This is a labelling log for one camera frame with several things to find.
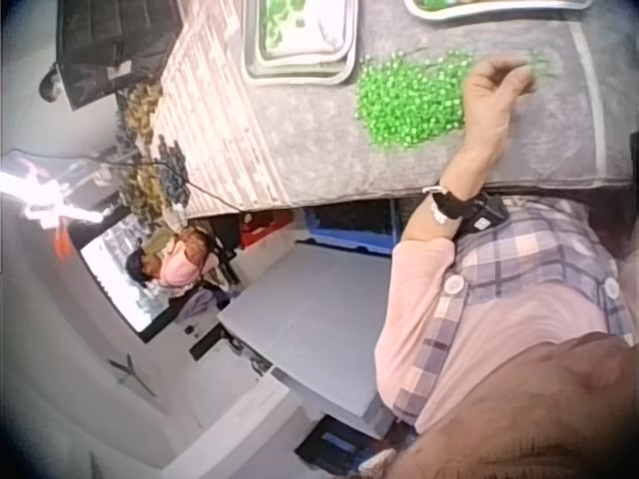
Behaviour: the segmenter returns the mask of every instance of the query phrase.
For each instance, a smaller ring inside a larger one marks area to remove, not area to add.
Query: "wrist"
[[[490,169],[483,155],[476,150],[462,148],[444,169],[439,184],[460,200],[476,197]]]

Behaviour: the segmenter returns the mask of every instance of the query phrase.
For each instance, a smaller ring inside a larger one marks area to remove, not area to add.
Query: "black box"
[[[176,0],[59,0],[56,60],[71,108],[158,77],[181,31]]]

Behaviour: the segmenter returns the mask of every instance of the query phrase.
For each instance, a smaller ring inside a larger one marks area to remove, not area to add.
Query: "pink top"
[[[191,284],[198,278],[218,265],[218,258],[214,254],[209,254],[204,267],[192,264],[185,254],[187,246],[183,241],[176,242],[171,253],[162,260],[160,269],[160,280],[162,286],[182,287]]]
[[[377,388],[388,407],[419,351],[443,275],[453,260],[454,244],[448,239],[403,241],[393,252],[388,312],[375,349]],[[490,372],[525,349],[591,331],[607,331],[603,314],[562,284],[540,284],[514,297],[468,306],[437,384],[417,419],[417,432],[428,429]]]

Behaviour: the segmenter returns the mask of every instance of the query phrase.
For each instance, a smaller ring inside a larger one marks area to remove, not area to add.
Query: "fingers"
[[[477,63],[470,71],[470,77],[474,76],[495,80],[495,77],[504,75],[527,63],[528,59],[524,55],[494,55],[486,57]]]
[[[534,75],[529,66],[518,67],[508,73],[495,95],[500,105],[504,108],[512,109],[517,103],[517,99],[534,89]]]

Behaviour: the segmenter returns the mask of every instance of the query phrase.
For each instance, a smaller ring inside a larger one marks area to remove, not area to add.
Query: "window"
[[[69,234],[80,252],[87,269],[110,302],[144,342],[173,321],[197,288],[162,288],[148,284],[146,289],[129,279],[124,265],[136,248],[138,238],[149,235],[143,231],[128,208],[120,206],[113,195],[94,207],[114,212],[99,225],[73,223]]]
[[[138,238],[145,236],[133,215],[128,215],[80,249],[96,280],[137,332],[145,330],[166,310],[174,295],[172,290],[152,283],[146,289],[140,287],[124,269]]]

